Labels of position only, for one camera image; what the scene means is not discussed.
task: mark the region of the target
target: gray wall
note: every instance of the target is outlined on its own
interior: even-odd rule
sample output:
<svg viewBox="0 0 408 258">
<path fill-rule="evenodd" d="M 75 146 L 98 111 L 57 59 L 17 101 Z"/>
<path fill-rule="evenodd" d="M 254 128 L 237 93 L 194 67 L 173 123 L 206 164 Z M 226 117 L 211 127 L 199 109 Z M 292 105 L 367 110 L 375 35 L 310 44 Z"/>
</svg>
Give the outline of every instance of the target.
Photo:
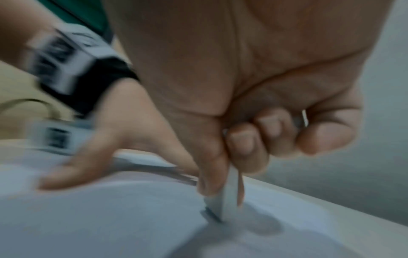
<svg viewBox="0 0 408 258">
<path fill-rule="evenodd" d="M 394 4 L 361 84 L 365 125 L 350 148 L 272 160 L 261 180 L 408 225 L 408 1 Z"/>
</svg>

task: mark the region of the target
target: wire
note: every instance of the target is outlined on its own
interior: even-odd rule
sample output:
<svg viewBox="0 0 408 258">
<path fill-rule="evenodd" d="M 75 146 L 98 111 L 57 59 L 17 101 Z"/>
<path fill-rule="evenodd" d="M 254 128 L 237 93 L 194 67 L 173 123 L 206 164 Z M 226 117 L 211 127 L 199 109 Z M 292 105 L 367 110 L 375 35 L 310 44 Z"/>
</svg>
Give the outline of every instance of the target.
<svg viewBox="0 0 408 258">
<path fill-rule="evenodd" d="M 6 101 L 0 104 L 0 115 L 18 105 L 18 104 L 22 104 L 24 102 L 38 102 L 41 103 L 43 105 L 46 106 L 46 108 L 48 109 L 48 115 L 49 115 L 49 119 L 51 120 L 59 120 L 61 118 L 61 113 L 49 102 L 46 102 L 44 100 L 40 100 L 40 99 L 14 99 L 14 100 L 10 100 L 10 101 Z"/>
</svg>

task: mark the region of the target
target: skin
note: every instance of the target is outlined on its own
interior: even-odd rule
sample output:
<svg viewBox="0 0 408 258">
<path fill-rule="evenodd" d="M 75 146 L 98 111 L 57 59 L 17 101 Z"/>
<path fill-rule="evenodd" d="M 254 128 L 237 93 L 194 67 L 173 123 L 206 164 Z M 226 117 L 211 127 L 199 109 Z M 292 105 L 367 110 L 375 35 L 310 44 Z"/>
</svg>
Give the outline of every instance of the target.
<svg viewBox="0 0 408 258">
<path fill-rule="evenodd" d="M 22 69 L 26 43 L 41 31 L 62 22 L 34 0 L 0 1 L 0 60 Z M 63 166 L 40 179 L 41 189 L 60 189 L 91 182 L 104 175 L 113 154 L 126 148 L 155 153 L 198 175 L 197 166 L 135 80 L 114 82 L 98 103 L 92 139 Z"/>
<path fill-rule="evenodd" d="M 317 155 L 356 138 L 357 79 L 391 5 L 105 1 L 143 86 L 199 166 L 204 195 L 224 185 L 230 162 L 257 173 L 269 155 Z M 298 128 L 303 110 L 309 125 Z"/>
</svg>

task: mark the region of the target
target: table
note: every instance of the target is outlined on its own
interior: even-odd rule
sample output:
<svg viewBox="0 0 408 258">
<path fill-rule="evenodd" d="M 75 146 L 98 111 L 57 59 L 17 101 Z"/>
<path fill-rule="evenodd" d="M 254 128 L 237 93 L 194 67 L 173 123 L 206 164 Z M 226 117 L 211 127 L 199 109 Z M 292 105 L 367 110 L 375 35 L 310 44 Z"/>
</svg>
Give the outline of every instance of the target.
<svg viewBox="0 0 408 258">
<path fill-rule="evenodd" d="M 12 160 L 25 149 L 22 140 L 0 141 L 0 162 L 4 164 L 7 160 Z M 4 169 L 5 166 L 0 166 L 0 175 Z M 294 200 L 315 207 L 328 218 L 332 229 L 336 231 L 337 239 L 361 257 L 408 256 L 408 227 L 255 179 L 246 177 L 244 182 L 246 186 L 258 186 L 261 190 L 272 191 L 276 200 L 281 199 L 282 210 Z"/>
</svg>

